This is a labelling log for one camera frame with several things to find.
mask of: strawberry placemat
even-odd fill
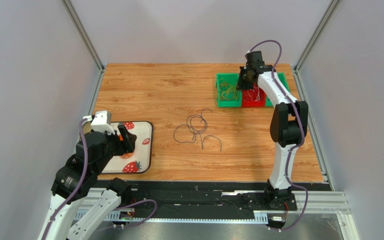
[[[111,126],[118,133],[119,122],[111,122]],[[122,156],[114,156],[106,165],[104,174],[144,173],[151,166],[152,137],[154,126],[148,121],[122,122],[125,128],[137,136],[135,150]]]

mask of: orange object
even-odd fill
[[[122,159],[129,159],[133,156],[134,152],[131,152],[131,153],[126,153],[124,155],[121,156]]]

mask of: strawberry print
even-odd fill
[[[125,165],[122,172],[123,173],[136,173],[139,170],[141,170],[140,162],[139,161],[132,161],[129,164]]]
[[[132,123],[131,121],[129,121],[129,122],[123,122],[122,124],[125,126],[125,128],[126,128],[127,130],[130,130],[130,129],[134,129],[134,128],[135,128],[135,124]]]
[[[148,145],[151,141],[149,140],[149,137],[146,138],[145,140],[143,140],[143,142],[141,143],[142,145]]]

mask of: wire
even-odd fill
[[[227,83],[226,81],[219,83],[218,88],[221,91],[220,97],[219,97],[220,101],[223,101],[223,99],[225,101],[232,101],[232,100],[237,101],[240,96],[239,91],[237,91],[237,87],[235,85]]]
[[[149,216],[145,217],[143,220],[141,220],[139,222],[136,222],[134,224],[124,225],[124,228],[136,227],[136,226],[139,226],[139,225],[143,224],[144,222],[146,222],[148,219],[150,219],[155,214],[155,212],[157,211],[157,202],[155,200],[153,200],[153,199],[141,200],[141,201],[135,202],[135,203],[130,204],[130,205],[117,207],[117,208],[114,209],[114,211],[117,211],[117,210],[120,210],[120,209],[132,208],[134,206],[137,206],[137,205],[140,205],[140,204],[143,204],[143,203],[149,203],[149,202],[153,203],[153,210],[149,214]],[[103,231],[103,230],[106,230],[106,229],[113,229],[113,228],[120,227],[120,226],[121,225],[113,225],[113,226],[109,226],[109,227],[104,227],[104,228],[96,230],[95,232],[100,232],[100,231]]]
[[[291,226],[282,229],[282,231],[287,231],[287,230],[290,230],[290,229],[294,228],[300,222],[300,220],[303,218],[303,215],[305,213],[306,206],[308,205],[309,192],[308,192],[307,188],[305,188],[304,186],[300,186],[300,185],[294,184],[290,180],[290,178],[288,177],[288,165],[290,164],[291,155],[292,155],[294,149],[301,147],[305,143],[305,131],[303,129],[302,121],[300,120],[299,111],[297,110],[296,104],[293,102],[291,97],[287,94],[287,92],[281,86],[279,81],[275,80],[275,67],[277,66],[277,64],[278,64],[278,62],[279,62],[279,60],[281,58],[281,54],[282,54],[282,46],[281,46],[281,44],[278,41],[276,41],[276,40],[265,40],[265,41],[261,41],[261,42],[257,43],[249,51],[252,52],[256,47],[258,47],[259,45],[264,44],[264,43],[276,43],[279,46],[279,55],[278,55],[278,58],[276,59],[275,63],[273,64],[271,74],[272,74],[273,81],[275,82],[275,84],[277,85],[279,90],[281,90],[281,92],[284,94],[284,96],[291,103],[292,109],[294,110],[294,114],[295,114],[295,117],[297,119],[298,127],[300,128],[300,134],[301,134],[301,142],[299,144],[293,146],[289,150],[289,152],[288,152],[288,157],[286,158],[286,164],[285,164],[285,177],[286,177],[286,180],[288,181],[288,183],[291,186],[293,186],[295,188],[298,188],[298,189],[301,189],[301,190],[304,190],[305,193],[306,193],[306,198],[304,200],[303,209],[301,210],[301,213],[298,216],[298,219]],[[277,229],[277,228],[272,228],[272,229],[275,230],[276,232],[280,232],[281,231],[281,229]]]
[[[290,208],[288,207],[288,204],[286,202],[284,202],[283,204],[285,205],[284,218],[285,218],[285,221],[287,221],[288,211],[290,210]]]
[[[261,101],[261,99],[260,99],[260,88],[258,86],[256,86],[255,84],[252,86],[252,89],[247,90],[246,92],[247,92],[247,94],[249,96],[249,100],[245,99],[246,101],[248,101],[248,102]],[[251,96],[250,93],[254,93],[254,96],[255,96],[254,100],[253,100],[253,97]]]
[[[84,149],[84,166],[82,167],[81,177],[79,178],[78,184],[76,185],[74,190],[71,192],[71,194],[66,198],[65,201],[62,202],[62,204],[60,204],[58,208],[56,208],[56,210],[54,210],[54,213],[50,216],[47,226],[45,226],[44,232],[42,233],[41,240],[46,239],[47,234],[50,231],[50,227],[52,226],[52,223],[55,221],[56,215],[75,196],[75,194],[77,194],[78,190],[80,189],[81,185],[84,182],[84,179],[86,178],[87,166],[89,165],[89,150],[87,148],[86,137],[84,136],[83,123],[88,121],[89,120],[87,118],[84,118],[79,122],[79,135],[81,136],[82,148]]]
[[[209,108],[203,108],[201,110],[201,114],[198,115],[198,114],[193,114],[193,115],[190,115],[186,118],[186,124],[180,124],[179,126],[177,126],[173,132],[173,139],[180,143],[180,144],[193,144],[197,141],[197,135],[199,135],[199,138],[200,138],[200,141],[201,141],[201,149],[204,149],[204,141],[208,138],[208,137],[213,137],[215,139],[217,139],[219,142],[220,142],[220,152],[222,151],[222,141],[220,140],[220,138],[214,136],[214,135],[207,135],[203,138],[203,136],[201,135],[202,133],[204,133],[207,129],[207,126],[208,126],[208,122],[204,119],[203,117],[203,112],[204,110],[209,110],[210,112],[213,112],[213,110],[209,109]],[[199,122],[204,122],[204,126],[201,128],[201,129],[196,129],[193,125],[192,125],[192,119],[201,119],[201,121]],[[187,126],[187,128],[189,129],[189,132],[192,133],[192,139],[190,141],[179,141],[176,139],[176,131],[182,127],[182,126]]]

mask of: red plastic basket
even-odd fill
[[[260,94],[260,100],[257,99],[257,89]],[[242,91],[242,108],[250,108],[250,107],[264,107],[266,104],[266,93],[254,83],[254,89],[243,90]]]

